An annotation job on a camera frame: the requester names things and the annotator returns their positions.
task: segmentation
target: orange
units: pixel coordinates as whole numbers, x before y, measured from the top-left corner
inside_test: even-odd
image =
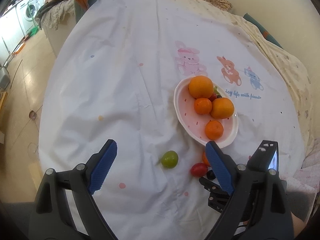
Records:
[[[197,114],[209,114],[212,110],[212,103],[208,98],[198,98],[194,107]]]
[[[189,93],[194,98],[209,98],[213,94],[213,84],[210,78],[196,76],[190,80]]]
[[[207,123],[204,132],[210,140],[217,140],[223,134],[223,126],[220,122],[213,120]]]
[[[202,162],[207,165],[208,167],[210,167],[210,163],[207,159],[207,156],[205,156],[205,152],[202,153]]]
[[[212,102],[211,116],[214,119],[225,119],[233,115],[235,107],[229,98],[217,98]]]

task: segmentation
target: washing machine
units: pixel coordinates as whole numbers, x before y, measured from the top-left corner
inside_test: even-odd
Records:
[[[17,14],[24,36],[37,25],[35,16],[40,7],[39,0],[22,0],[17,4]]]

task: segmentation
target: teal cushion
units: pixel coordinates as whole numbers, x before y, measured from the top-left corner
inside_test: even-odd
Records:
[[[256,25],[259,29],[259,31],[261,32],[261,34],[263,35],[263,37],[267,40],[270,41],[271,43],[277,45],[278,47],[280,47],[281,49],[283,49],[281,47],[281,45],[278,43],[278,41],[276,41],[276,39],[274,37],[272,37],[270,35],[270,33],[260,24],[258,23],[255,19],[253,19],[249,14],[245,14],[243,17],[245,20],[247,20],[248,22],[251,22],[252,24]]]

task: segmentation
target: cabinet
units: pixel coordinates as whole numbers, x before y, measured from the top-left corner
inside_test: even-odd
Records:
[[[0,64],[1,66],[4,65],[6,59],[9,57],[9,53],[7,51],[7,48],[5,47],[5,44],[0,37]]]
[[[3,37],[10,53],[14,51],[21,39],[24,38],[16,6],[0,18],[0,35]]]

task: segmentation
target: pink bunny print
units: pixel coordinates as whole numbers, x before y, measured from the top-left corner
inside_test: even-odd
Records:
[[[179,72],[185,76],[203,75],[207,77],[207,67],[199,63],[200,59],[197,56],[200,51],[193,48],[187,48],[181,41],[176,41],[175,44],[178,48],[179,57],[175,57],[175,59]]]

